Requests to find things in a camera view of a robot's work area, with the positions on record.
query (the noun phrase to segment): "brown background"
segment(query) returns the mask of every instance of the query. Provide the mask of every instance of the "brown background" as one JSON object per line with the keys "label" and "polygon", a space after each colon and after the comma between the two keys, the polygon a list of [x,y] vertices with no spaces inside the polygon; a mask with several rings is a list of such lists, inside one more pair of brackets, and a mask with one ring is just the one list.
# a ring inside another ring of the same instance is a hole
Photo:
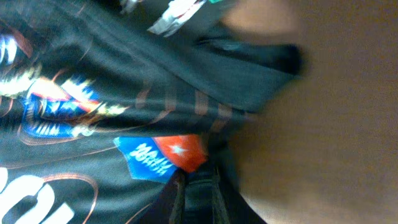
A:
{"label": "brown background", "polygon": [[224,19],[307,59],[231,142],[241,191],[270,224],[398,223],[397,5],[240,0]]}

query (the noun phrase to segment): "red patch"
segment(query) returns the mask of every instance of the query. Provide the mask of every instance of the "red patch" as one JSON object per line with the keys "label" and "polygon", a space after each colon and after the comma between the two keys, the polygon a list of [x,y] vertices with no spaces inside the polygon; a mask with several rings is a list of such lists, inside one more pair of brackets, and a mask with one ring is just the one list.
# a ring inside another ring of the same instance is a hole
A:
{"label": "red patch", "polygon": [[205,148],[196,134],[153,139],[165,157],[187,172],[194,172],[207,160]]}

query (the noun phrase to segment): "blurred background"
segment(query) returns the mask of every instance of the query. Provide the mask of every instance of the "blurred background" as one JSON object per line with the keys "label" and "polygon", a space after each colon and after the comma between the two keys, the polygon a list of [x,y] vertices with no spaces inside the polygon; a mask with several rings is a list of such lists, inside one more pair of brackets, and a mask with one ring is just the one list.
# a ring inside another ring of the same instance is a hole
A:
{"label": "blurred background", "polygon": [[398,223],[397,9],[239,0],[223,19],[241,39],[305,53],[303,79],[231,141],[241,192],[270,224]]}

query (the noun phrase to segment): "blue patch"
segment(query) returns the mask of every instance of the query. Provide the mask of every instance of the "blue patch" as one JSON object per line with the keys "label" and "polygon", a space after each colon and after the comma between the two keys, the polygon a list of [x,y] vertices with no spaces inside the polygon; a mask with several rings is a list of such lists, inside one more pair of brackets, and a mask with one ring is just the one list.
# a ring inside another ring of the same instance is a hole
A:
{"label": "blue patch", "polygon": [[114,143],[126,158],[133,179],[166,183],[177,170],[152,138],[119,137]]}

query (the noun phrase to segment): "fabric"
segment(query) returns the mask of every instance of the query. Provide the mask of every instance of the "fabric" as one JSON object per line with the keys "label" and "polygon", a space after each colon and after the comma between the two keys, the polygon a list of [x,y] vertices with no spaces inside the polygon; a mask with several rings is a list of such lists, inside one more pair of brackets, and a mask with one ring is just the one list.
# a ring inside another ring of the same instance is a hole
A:
{"label": "fabric", "polygon": [[294,77],[150,34],[94,1],[2,1],[0,34],[3,223],[129,223],[164,184],[133,179],[116,139],[206,133],[196,145],[212,158]]}

